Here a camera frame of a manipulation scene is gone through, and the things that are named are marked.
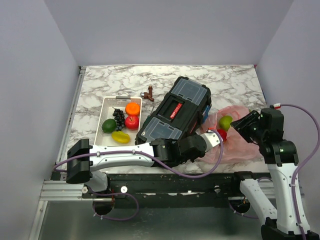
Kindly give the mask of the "red fake pomegranate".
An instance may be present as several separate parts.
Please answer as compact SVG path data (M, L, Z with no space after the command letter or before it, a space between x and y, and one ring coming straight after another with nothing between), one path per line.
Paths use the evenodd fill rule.
M217 129L217 132L221 136L222 140L225 142L227 140L227 132L224 129Z

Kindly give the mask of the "pink plastic bag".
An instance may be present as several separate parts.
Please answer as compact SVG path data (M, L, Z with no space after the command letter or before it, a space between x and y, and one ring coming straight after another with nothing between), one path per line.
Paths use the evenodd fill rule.
M219 120L223 116L231 116L233 121L237 121L250 113L250 109L241 105L231 105L209 114L205 123L199 129L200 133L207 130L220 129ZM222 164L236 164L246 161L255 161L261 159L259 147L253 143L246 142L241 135L230 126L227 131L227 140L223 142Z

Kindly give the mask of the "red fake apple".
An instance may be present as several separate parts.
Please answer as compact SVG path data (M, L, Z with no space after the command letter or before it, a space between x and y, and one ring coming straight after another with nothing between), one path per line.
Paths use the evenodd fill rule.
M136 130L139 128L140 120L137 115L129 115L124 121L125 127L130 130Z

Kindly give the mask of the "orange fake tangerine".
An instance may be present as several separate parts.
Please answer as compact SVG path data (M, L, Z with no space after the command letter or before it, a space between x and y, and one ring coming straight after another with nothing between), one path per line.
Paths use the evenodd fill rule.
M136 102L130 102L125 106L125 112L129 116L138 116L140 114L141 107Z

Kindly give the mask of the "black fake grape bunch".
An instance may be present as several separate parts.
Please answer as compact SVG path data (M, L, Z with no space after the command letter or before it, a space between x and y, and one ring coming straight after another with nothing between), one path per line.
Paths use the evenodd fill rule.
M112 116L117 123L117 127L116 127L115 131L122 131L125 128L124 112L119 108L114 108L114 112L113 112Z

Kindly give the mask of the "green fake fruit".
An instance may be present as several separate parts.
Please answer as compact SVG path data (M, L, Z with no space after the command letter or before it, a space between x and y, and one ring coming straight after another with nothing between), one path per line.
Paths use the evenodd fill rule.
M117 122L114 119L109 118L103 122L101 129L103 133L109 134L112 133L116 129L116 127Z

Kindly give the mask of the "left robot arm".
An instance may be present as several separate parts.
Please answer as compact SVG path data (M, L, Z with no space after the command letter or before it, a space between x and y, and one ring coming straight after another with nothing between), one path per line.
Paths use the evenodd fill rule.
M88 184L104 198L110 194L111 185L102 169L126 166L173 168L204 157L208 147L205 136L197 134L181 140L158 138L139 145L115 147L91 145L85 138L67 152L66 182Z

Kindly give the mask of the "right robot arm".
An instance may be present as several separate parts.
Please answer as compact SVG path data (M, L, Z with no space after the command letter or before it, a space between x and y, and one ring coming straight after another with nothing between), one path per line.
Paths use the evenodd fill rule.
M295 144L283 138L282 106L277 103L260 112L253 110L230 124L244 140L258 145L271 176L276 206L249 171L234 173L230 191L248 199L260 221L262 239L318 240L320 236L311 230L304 212L298 178L307 160L299 162Z

